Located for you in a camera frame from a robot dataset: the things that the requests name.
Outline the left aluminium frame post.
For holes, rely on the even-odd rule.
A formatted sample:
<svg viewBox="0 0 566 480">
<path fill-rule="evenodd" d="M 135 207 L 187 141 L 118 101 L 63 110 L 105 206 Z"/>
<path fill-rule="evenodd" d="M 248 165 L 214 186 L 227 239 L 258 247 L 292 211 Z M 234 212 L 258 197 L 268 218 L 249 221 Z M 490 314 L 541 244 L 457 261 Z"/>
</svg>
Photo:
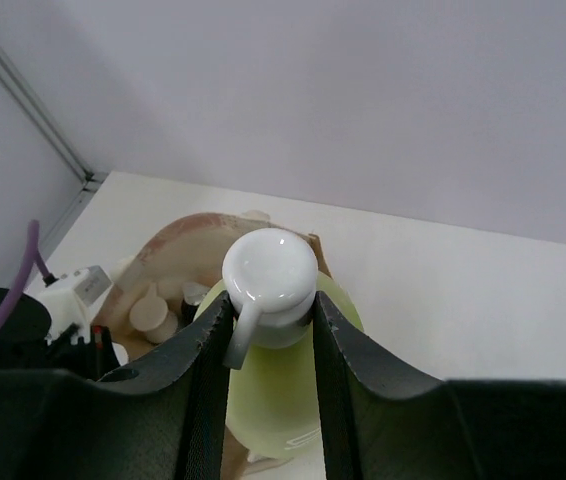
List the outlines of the left aluminium frame post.
<svg viewBox="0 0 566 480">
<path fill-rule="evenodd" d="M 61 162 L 79 180 L 81 189 L 74 195 L 67 208 L 56 215 L 52 226 L 47 228 L 42 245 L 51 254 L 76 222 L 91 198 L 107 179 L 106 172 L 92 168 L 63 133 L 56 119 L 28 81 L 0 46 L 0 85 L 18 105 L 30 123 L 55 151 Z"/>
</svg>

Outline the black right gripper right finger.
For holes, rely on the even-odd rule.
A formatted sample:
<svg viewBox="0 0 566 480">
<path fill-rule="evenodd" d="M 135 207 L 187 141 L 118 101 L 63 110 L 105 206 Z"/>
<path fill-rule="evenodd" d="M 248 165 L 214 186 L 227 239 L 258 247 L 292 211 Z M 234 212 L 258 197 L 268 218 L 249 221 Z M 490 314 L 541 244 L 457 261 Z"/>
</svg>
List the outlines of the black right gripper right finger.
<svg viewBox="0 0 566 480">
<path fill-rule="evenodd" d="M 313 305 L 330 479 L 566 479 L 566 381 L 439 380 Z"/>
</svg>

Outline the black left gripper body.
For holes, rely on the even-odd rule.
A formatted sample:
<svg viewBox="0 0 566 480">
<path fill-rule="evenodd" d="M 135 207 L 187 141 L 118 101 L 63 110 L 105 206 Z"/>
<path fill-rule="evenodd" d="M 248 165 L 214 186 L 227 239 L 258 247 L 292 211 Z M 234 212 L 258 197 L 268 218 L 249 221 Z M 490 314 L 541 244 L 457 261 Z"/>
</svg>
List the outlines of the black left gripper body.
<svg viewBox="0 0 566 480">
<path fill-rule="evenodd" d="M 55 322 L 23 294 L 0 329 L 0 370 L 63 369 L 97 381 L 118 368 L 109 330 L 82 318 Z"/>
</svg>

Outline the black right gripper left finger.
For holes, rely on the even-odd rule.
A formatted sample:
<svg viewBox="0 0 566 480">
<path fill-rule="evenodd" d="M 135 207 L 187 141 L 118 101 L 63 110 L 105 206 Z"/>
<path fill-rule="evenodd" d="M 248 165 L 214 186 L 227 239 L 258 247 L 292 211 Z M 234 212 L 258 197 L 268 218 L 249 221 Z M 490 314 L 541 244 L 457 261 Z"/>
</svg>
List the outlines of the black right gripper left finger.
<svg viewBox="0 0 566 480">
<path fill-rule="evenodd" d="M 232 329 L 222 293 L 99 381 L 0 370 L 0 479 L 219 478 Z"/>
</svg>

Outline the yellow-green pump bottle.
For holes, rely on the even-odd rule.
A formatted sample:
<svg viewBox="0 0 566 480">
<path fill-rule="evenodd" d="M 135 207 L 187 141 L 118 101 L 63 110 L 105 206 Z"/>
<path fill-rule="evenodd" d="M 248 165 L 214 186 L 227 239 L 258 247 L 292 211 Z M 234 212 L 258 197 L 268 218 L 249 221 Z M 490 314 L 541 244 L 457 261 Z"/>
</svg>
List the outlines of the yellow-green pump bottle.
<svg viewBox="0 0 566 480">
<path fill-rule="evenodd" d="M 254 230 L 225 254 L 222 278 L 199 306 L 227 292 L 234 332 L 226 426 L 250 452 L 289 459 L 321 438 L 312 338 L 312 304 L 324 292 L 355 328 L 363 327 L 349 295 L 320 272 L 300 235 L 281 228 Z"/>
</svg>

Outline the olive bottle beige cap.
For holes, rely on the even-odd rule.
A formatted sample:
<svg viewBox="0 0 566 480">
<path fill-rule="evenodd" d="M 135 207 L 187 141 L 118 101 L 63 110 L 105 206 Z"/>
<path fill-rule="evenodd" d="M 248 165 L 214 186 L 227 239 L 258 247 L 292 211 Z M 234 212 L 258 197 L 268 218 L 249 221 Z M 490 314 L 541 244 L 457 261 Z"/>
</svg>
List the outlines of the olive bottle beige cap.
<svg viewBox="0 0 566 480">
<path fill-rule="evenodd" d="M 129 321 L 153 344 L 167 341 L 178 329 L 178 318 L 169 310 L 166 300 L 158 295 L 156 283 L 151 283 L 146 294 L 132 306 Z"/>
</svg>

